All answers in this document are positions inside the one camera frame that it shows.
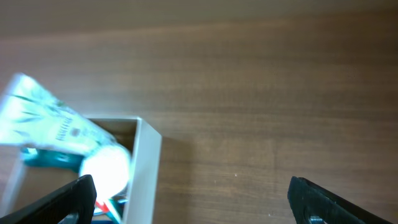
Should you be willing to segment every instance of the wood grain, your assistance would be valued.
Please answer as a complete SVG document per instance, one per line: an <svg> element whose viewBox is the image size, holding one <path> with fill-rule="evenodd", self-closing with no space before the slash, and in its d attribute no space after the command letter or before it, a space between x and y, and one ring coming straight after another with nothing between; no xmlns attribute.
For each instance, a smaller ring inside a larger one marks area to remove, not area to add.
<svg viewBox="0 0 398 224"><path fill-rule="evenodd" d="M0 40L83 114L165 136L154 223L295 223L293 175L398 222L398 14Z"/></svg>

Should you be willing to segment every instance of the blue object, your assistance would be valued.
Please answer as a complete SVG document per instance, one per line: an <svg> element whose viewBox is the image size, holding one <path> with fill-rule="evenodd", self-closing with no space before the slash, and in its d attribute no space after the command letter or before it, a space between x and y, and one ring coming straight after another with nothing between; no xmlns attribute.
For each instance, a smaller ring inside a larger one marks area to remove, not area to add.
<svg viewBox="0 0 398 224"><path fill-rule="evenodd" d="M84 156L24 147L21 149L21 159L27 166L58 167L79 173Z"/></svg>

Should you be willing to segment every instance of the open box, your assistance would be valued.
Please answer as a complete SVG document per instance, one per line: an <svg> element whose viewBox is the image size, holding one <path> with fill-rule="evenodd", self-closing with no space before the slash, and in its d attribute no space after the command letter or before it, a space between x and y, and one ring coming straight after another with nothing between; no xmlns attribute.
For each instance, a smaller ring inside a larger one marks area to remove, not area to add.
<svg viewBox="0 0 398 224"><path fill-rule="evenodd" d="M143 119L135 116L89 118L132 151L128 202L124 207L123 223L152 223L162 136ZM78 174L71 170L29 167L18 159L4 191L0 217L31 204L77 178Z"/></svg>

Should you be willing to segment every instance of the white round object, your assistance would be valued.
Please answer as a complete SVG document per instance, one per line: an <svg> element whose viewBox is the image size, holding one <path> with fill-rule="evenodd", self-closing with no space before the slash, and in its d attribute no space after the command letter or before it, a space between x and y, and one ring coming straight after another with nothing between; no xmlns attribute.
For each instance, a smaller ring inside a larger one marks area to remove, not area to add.
<svg viewBox="0 0 398 224"><path fill-rule="evenodd" d="M131 156L119 144L103 146L81 163L79 176L93 177L97 200L107 200L122 191L129 181Z"/></svg>

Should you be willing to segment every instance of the white packet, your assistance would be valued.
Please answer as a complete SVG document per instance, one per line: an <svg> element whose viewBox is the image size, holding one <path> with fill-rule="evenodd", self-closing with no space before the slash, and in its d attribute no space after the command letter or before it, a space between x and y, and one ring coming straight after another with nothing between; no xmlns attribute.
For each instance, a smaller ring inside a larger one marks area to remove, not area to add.
<svg viewBox="0 0 398 224"><path fill-rule="evenodd" d="M0 144L88 156L115 138L33 78L15 74L0 104Z"/></svg>

